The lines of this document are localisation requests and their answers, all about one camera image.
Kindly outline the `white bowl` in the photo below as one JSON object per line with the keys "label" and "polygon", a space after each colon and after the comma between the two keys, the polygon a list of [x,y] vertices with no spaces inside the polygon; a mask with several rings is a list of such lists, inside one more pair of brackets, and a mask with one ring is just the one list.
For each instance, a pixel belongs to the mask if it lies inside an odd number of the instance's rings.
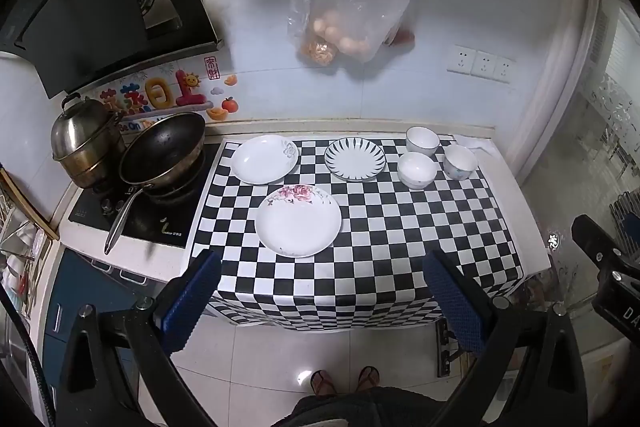
{"label": "white bowl", "polygon": [[431,129],[414,126],[406,131],[408,152],[433,157],[439,147],[439,136]]}
{"label": "white bowl", "polygon": [[408,152],[399,158],[398,178],[410,190],[424,190],[435,178],[438,167],[434,160],[426,155]]}
{"label": "white bowl", "polygon": [[468,148],[459,144],[450,144],[444,148],[442,168],[450,179],[462,181],[469,179],[477,169],[477,158]]}

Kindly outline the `white bowl back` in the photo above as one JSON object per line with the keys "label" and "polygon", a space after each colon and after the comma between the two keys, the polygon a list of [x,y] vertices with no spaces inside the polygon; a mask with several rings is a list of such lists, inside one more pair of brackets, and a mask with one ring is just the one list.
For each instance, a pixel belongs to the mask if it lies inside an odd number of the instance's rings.
{"label": "white bowl back", "polygon": [[439,147],[439,136],[431,129],[414,126],[406,131],[408,152],[433,157]]}

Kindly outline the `blue leaf pattern plate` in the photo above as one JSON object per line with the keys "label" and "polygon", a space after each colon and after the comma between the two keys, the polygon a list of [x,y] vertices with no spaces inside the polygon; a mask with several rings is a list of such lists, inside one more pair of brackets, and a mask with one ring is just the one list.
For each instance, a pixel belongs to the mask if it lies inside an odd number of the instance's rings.
{"label": "blue leaf pattern plate", "polygon": [[376,178],[386,166],[386,157],[378,144],[360,136],[333,141],[324,152],[329,172],[347,182],[366,182]]}

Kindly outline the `black induction cooktop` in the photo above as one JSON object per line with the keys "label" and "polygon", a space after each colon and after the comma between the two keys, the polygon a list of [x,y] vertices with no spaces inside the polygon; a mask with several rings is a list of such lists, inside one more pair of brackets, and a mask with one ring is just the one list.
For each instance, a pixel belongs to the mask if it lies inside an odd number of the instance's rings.
{"label": "black induction cooktop", "polygon": [[[218,144],[203,147],[188,172],[191,179],[140,194],[131,206],[122,235],[150,243],[186,247],[198,201],[218,148]],[[70,222],[108,232],[132,193],[134,187],[119,178],[102,180],[93,188],[81,191],[70,212]]]}

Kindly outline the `black white checkered mat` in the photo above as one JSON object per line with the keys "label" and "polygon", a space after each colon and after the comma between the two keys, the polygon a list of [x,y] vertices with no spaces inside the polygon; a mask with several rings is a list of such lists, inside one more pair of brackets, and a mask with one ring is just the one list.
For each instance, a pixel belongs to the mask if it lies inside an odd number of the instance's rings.
{"label": "black white checkered mat", "polygon": [[463,181],[443,174],[422,192],[405,187],[397,164],[406,146],[384,139],[383,172],[346,182],[329,172],[320,138],[297,142],[299,161],[289,184],[314,184],[341,207],[334,243],[314,257],[288,259],[260,243],[255,228],[269,186],[233,176],[238,147],[220,148],[188,239],[191,256],[219,247],[221,279],[210,309],[236,325],[268,324],[311,332],[400,327],[433,322],[440,310],[423,278],[427,251],[443,251],[458,270],[491,296],[510,294],[524,270],[484,172]]}

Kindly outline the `person right foot sandal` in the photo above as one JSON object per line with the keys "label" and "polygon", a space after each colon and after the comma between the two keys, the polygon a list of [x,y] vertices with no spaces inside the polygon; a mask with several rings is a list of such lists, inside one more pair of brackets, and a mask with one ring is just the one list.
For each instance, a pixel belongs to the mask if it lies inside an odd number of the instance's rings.
{"label": "person right foot sandal", "polygon": [[368,391],[370,389],[378,387],[378,385],[380,384],[380,381],[381,381],[381,376],[378,369],[374,366],[367,365],[363,367],[363,369],[361,369],[359,373],[355,391],[356,392]]}

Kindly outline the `person foot sandal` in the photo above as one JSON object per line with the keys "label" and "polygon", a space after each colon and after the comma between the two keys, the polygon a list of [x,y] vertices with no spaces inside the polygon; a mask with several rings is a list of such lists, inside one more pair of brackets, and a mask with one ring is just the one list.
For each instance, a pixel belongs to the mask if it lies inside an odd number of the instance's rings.
{"label": "person foot sandal", "polygon": [[318,371],[312,373],[309,378],[309,384],[316,397],[337,394],[331,376],[324,369],[318,369]]}
{"label": "person foot sandal", "polygon": [[355,391],[356,392],[368,391],[370,389],[378,387],[378,385],[380,384],[380,381],[381,381],[381,376],[378,369],[374,366],[367,365],[363,367],[363,369],[361,369],[359,373]]}

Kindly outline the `pink floral white plate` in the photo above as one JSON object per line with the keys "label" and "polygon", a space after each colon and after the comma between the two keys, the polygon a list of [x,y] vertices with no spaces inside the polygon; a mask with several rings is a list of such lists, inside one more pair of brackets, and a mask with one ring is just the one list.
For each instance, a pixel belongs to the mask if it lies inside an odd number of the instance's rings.
{"label": "pink floral white plate", "polygon": [[285,185],[259,205],[255,229],[266,248],[288,258],[306,258],[330,247],[343,223],[340,205],[314,185]]}

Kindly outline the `black frying pan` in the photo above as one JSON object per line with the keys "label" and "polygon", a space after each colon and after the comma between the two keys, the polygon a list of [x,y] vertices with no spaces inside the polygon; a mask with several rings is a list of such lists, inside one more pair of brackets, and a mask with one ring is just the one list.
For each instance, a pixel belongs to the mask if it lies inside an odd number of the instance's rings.
{"label": "black frying pan", "polygon": [[144,192],[174,195],[188,186],[200,170],[205,120],[197,113],[177,113],[157,121],[128,146],[119,165],[119,178],[132,187],[105,239],[108,255],[122,236],[134,201]]}

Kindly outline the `person left foot sandal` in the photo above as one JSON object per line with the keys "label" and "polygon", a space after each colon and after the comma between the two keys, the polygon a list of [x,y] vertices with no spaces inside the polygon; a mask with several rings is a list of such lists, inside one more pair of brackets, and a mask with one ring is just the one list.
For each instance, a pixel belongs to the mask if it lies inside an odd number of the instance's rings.
{"label": "person left foot sandal", "polygon": [[316,397],[337,394],[331,376],[324,369],[318,369],[318,371],[312,373],[309,378],[309,384]]}

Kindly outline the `white cloth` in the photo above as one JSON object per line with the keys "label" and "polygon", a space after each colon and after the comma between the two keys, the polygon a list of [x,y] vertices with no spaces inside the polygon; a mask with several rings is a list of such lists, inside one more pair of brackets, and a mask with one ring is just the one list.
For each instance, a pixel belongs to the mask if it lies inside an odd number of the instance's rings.
{"label": "white cloth", "polygon": [[491,139],[475,138],[475,136],[466,136],[455,134],[454,141],[457,144],[468,148],[469,150],[484,150],[484,152],[492,157],[500,158],[501,153]]}

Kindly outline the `dish rack with utensils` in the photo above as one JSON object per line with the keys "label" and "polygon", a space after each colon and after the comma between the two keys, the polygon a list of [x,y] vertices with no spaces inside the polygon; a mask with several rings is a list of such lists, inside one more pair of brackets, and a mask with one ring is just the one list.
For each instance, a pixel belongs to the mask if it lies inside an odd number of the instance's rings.
{"label": "dish rack with utensils", "polygon": [[58,234],[1,167],[1,288],[29,320],[37,300],[42,258]]}

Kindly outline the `stainless steel steamer pot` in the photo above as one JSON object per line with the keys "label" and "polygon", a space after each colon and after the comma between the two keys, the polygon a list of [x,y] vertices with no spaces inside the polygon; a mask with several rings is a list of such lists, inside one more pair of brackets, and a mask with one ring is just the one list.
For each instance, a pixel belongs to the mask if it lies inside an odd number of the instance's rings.
{"label": "stainless steel steamer pot", "polygon": [[53,160],[81,188],[111,176],[125,150],[122,114],[79,92],[63,98],[61,108],[51,129]]}

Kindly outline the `colourful wall stickers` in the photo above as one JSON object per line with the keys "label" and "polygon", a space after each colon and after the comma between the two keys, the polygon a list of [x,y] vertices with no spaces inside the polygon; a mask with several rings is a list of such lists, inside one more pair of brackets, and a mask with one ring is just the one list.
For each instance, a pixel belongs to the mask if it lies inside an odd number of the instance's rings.
{"label": "colourful wall stickers", "polygon": [[137,133],[168,116],[195,113],[209,124],[239,115],[239,76],[222,52],[152,66],[85,91],[120,116],[122,133]]}

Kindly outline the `white wall sockets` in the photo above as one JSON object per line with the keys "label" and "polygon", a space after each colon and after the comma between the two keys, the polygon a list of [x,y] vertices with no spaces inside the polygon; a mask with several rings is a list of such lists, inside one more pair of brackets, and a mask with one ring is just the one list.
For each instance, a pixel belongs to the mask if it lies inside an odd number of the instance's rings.
{"label": "white wall sockets", "polygon": [[510,83],[516,62],[510,58],[454,44],[447,54],[446,71]]}

